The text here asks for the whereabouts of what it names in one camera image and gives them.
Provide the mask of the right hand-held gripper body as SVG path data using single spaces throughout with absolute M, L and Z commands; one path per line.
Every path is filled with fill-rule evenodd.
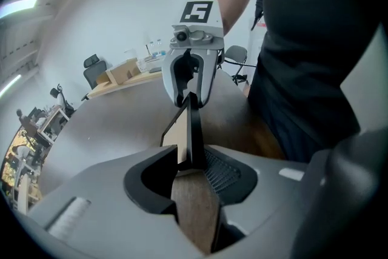
M 217 66 L 224 61 L 224 29 L 218 1 L 187 2 L 178 23 L 172 27 L 170 50 L 166 53 L 161 67 L 165 90 L 174 103 L 174 62 L 184 52 L 198 55 L 201 65 L 197 73 L 196 97 L 198 106 L 204 107 L 210 98 Z

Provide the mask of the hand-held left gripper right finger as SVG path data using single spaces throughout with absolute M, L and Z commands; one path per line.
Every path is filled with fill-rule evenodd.
M 258 175 L 250 166 L 205 146 L 204 174 L 222 206 L 242 203 L 258 183 Z

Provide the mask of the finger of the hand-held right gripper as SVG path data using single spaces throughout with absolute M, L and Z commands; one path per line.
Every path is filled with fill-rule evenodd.
M 189 82 L 194 78 L 195 73 L 200 70 L 201 60 L 198 55 L 186 53 L 186 88 L 189 88 Z
M 175 79 L 175 95 L 174 103 L 176 106 L 181 106 L 184 100 L 184 90 L 187 88 L 188 74 L 188 52 L 184 52 L 177 58 L 173 64 L 173 75 Z

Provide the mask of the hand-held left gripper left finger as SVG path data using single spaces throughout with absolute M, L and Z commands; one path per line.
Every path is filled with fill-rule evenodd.
M 178 173 L 178 147 L 159 147 L 145 151 L 140 161 L 124 176 L 127 196 L 142 210 L 155 215 L 177 215 L 171 199 L 172 186 Z

